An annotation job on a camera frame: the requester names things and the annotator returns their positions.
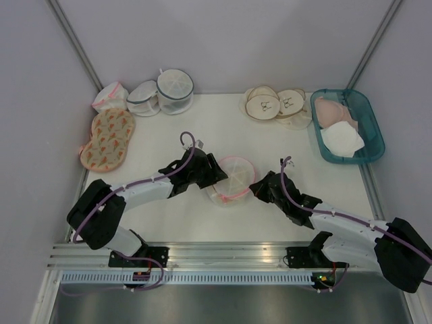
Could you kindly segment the white pink-zip mesh laundry bag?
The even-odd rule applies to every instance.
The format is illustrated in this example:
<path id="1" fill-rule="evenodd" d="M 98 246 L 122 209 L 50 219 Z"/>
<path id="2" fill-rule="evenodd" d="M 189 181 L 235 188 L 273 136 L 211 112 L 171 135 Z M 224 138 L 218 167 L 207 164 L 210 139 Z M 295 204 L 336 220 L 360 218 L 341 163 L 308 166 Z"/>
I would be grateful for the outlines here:
<path id="1" fill-rule="evenodd" d="M 240 204 L 250 192 L 249 186 L 255 183 L 254 165 L 245 158 L 235 156 L 224 157 L 218 164 L 228 178 L 206 188 L 209 198 L 221 207 Z"/>

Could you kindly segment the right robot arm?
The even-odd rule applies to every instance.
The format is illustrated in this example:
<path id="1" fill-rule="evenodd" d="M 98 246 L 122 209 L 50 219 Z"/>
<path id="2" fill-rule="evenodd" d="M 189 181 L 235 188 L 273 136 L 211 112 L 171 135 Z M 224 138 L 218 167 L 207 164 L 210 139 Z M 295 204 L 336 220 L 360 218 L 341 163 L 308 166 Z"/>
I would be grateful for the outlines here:
<path id="1" fill-rule="evenodd" d="M 313 265 L 334 262 L 362 267 L 411 294 L 424 282 L 431 267 L 431 248 L 406 220 L 396 217 L 385 222 L 345 214 L 301 193 L 287 175 L 273 171 L 249 188 L 292 223 L 317 231 L 308 247 Z"/>

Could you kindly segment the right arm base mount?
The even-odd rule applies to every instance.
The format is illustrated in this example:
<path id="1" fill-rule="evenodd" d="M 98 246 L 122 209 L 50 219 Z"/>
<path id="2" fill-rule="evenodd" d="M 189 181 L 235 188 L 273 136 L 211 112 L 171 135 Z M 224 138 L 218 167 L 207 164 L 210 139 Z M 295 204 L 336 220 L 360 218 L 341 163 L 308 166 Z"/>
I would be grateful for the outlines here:
<path id="1" fill-rule="evenodd" d="M 320 250 L 307 246 L 287 247 L 284 262 L 291 269 L 343 269 L 346 266 L 330 261 Z"/>

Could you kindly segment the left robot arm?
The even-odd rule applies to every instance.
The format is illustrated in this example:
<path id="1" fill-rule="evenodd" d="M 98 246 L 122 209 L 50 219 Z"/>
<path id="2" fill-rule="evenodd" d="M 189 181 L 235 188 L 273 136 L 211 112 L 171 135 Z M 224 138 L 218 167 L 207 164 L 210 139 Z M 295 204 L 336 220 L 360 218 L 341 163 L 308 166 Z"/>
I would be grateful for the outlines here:
<path id="1" fill-rule="evenodd" d="M 133 230 L 120 226 L 123 214 L 146 203 L 173 198 L 190 185 L 203 189 L 226 179 L 228 175 L 213 154 L 189 148 L 180 160 L 147 179 L 118 187 L 102 179 L 91 182 L 66 219 L 89 248 L 108 248 L 132 267 L 141 267 L 147 260 L 147 245 Z"/>

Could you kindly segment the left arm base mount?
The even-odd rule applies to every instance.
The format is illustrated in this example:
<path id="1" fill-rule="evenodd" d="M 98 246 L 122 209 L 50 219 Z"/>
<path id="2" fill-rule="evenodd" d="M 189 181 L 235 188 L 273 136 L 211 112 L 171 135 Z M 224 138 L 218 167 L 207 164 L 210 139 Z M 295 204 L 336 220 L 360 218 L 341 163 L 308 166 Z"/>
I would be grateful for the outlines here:
<path id="1" fill-rule="evenodd" d="M 125 258 L 112 251 L 109 256 L 108 266 L 110 268 L 149 268 L 157 267 L 150 259 L 157 261 L 166 268 L 169 258 L 169 248 L 166 246 L 147 246 L 140 248 L 136 254 Z"/>

